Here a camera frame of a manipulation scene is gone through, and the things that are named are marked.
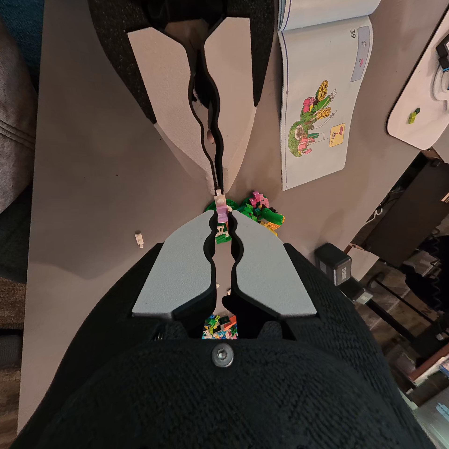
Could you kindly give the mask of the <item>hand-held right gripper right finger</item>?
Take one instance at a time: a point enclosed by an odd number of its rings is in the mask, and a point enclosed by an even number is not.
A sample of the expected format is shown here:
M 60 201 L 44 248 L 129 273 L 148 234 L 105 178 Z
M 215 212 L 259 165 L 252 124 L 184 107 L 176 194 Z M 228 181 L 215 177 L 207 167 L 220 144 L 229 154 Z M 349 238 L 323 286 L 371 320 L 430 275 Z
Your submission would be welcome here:
M 232 211 L 237 295 L 280 319 L 314 317 L 317 310 L 282 241 L 267 228 Z

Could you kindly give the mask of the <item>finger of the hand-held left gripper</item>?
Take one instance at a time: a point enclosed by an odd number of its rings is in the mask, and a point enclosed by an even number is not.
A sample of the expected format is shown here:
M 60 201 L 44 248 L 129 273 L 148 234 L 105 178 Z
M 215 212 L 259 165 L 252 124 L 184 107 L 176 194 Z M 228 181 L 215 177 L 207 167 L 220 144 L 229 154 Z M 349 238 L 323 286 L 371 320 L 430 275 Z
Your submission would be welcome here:
M 223 139 L 223 192 L 227 194 L 242 165 L 256 113 L 250 19 L 224 18 L 207 37 L 204 52 L 218 91 L 217 125 Z
M 192 73 L 182 43 L 153 27 L 127 34 L 146 88 L 155 128 L 190 176 L 216 192 L 215 173 L 203 142 L 204 128 L 192 109 Z

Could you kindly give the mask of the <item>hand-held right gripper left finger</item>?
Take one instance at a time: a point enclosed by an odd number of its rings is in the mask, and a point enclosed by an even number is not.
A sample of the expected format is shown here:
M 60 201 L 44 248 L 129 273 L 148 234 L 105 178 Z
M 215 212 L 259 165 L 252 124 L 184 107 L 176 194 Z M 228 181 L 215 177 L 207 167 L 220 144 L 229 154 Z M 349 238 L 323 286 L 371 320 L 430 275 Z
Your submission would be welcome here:
M 167 237 L 133 306 L 133 316 L 180 319 L 208 295 L 216 297 L 210 224 L 215 215 L 206 211 Z

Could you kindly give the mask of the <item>green lego garden model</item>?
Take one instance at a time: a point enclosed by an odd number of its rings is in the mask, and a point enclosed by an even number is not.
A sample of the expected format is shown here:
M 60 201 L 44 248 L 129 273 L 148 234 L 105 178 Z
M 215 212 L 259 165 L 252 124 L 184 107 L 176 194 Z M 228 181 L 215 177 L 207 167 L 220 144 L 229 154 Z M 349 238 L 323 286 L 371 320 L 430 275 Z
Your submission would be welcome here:
M 268 198 L 258 192 L 253 191 L 251 196 L 244 199 L 241 203 L 237 203 L 231 199 L 226 200 L 228 212 L 237 210 L 253 221 L 256 221 L 261 226 L 270 230 L 277 236 L 276 230 L 281 227 L 285 221 L 285 217 L 279 214 L 273 207 L 269 206 Z M 216 211 L 215 202 L 210 203 L 204 211 Z M 231 236 L 228 232 L 228 224 L 225 222 L 218 222 L 217 233 L 215 235 L 216 244 L 226 243 L 231 241 Z

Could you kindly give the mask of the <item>pile of loose lego pieces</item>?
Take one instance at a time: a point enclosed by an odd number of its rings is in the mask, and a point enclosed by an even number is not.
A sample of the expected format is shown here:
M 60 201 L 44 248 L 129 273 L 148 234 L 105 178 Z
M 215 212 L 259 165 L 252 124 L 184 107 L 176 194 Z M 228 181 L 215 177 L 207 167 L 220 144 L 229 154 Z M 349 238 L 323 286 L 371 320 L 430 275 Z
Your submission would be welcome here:
M 237 317 L 234 315 L 211 315 L 204 322 L 203 340 L 237 340 Z

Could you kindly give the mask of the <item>lego instruction booklet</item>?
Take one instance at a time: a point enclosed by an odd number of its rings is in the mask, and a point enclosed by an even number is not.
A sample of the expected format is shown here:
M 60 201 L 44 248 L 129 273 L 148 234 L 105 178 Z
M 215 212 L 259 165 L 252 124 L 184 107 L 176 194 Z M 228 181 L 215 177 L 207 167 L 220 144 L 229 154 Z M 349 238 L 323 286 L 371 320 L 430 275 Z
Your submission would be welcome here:
M 344 169 L 379 0 L 281 0 L 282 190 Z

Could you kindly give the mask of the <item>black charger box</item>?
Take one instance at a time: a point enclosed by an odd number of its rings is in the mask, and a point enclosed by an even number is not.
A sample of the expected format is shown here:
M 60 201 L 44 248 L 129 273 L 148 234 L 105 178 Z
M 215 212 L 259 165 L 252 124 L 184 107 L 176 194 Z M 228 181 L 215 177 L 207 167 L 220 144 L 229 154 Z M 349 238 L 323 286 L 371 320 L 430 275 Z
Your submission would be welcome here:
M 315 264 L 335 286 L 351 278 L 351 257 L 331 243 L 314 251 Z

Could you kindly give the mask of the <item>black and blue device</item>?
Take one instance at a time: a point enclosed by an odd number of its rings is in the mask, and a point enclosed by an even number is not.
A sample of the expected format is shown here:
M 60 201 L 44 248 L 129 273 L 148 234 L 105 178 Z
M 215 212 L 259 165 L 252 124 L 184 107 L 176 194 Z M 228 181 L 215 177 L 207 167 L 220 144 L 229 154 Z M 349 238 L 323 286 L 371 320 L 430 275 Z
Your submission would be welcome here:
M 446 35 L 436 47 L 439 66 L 443 73 L 449 71 L 449 35 Z

